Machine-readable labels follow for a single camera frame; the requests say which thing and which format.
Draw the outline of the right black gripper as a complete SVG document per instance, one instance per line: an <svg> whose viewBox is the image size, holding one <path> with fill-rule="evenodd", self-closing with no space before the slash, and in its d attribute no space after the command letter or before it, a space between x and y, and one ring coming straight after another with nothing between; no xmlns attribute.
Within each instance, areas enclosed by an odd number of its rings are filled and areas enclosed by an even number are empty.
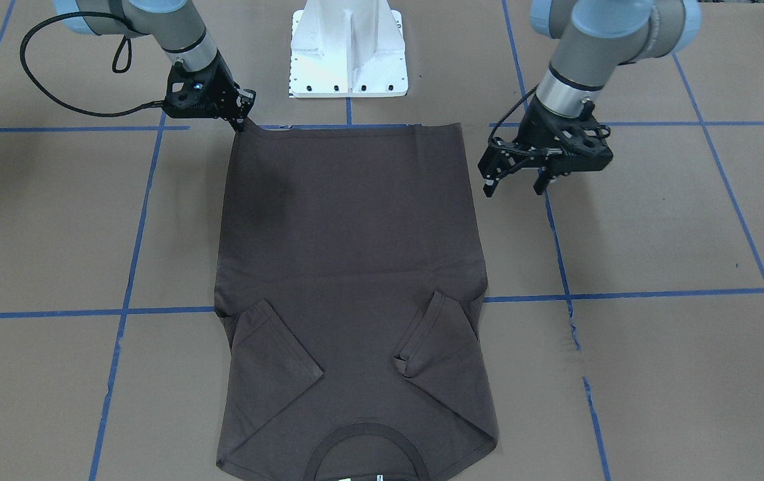
<svg viewBox="0 0 764 481"><path fill-rule="evenodd" d="M245 120L255 104L257 92L234 82L221 53L198 71L176 61L167 78L162 110L174 119L220 118L235 133L245 131Z"/></svg>

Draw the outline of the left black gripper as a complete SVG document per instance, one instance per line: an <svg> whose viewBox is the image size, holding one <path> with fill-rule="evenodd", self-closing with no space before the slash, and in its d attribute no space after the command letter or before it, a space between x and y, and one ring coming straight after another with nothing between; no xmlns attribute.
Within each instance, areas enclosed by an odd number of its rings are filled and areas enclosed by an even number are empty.
<svg viewBox="0 0 764 481"><path fill-rule="evenodd" d="M582 112L565 118L533 100L513 142L489 137L477 162L483 194L491 198L500 180L520 168L541 168L533 183L535 195L544 195L551 182L566 173L604 170L613 161L607 144L611 130L593 116L595 103L584 98Z"/></svg>

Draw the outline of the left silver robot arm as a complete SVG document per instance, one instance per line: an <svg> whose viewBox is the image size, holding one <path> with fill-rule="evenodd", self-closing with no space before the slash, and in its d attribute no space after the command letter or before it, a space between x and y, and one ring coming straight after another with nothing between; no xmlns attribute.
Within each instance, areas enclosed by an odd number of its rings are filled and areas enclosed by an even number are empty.
<svg viewBox="0 0 764 481"><path fill-rule="evenodd" d="M491 197L504 177L535 168L541 195L553 180L598 172L613 161L611 129L595 119L596 100L617 67L666 57L701 28L696 1L535 1L529 22L558 45L511 141L489 135L477 168Z"/></svg>

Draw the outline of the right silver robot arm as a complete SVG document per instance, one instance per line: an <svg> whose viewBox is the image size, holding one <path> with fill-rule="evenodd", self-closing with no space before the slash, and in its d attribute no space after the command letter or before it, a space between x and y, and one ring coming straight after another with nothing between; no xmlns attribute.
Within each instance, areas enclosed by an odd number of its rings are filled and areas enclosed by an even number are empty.
<svg viewBox="0 0 764 481"><path fill-rule="evenodd" d="M160 108L174 119L220 118L244 128L256 92L243 90L192 1L55 1L57 20L82 35L151 36L171 63Z"/></svg>

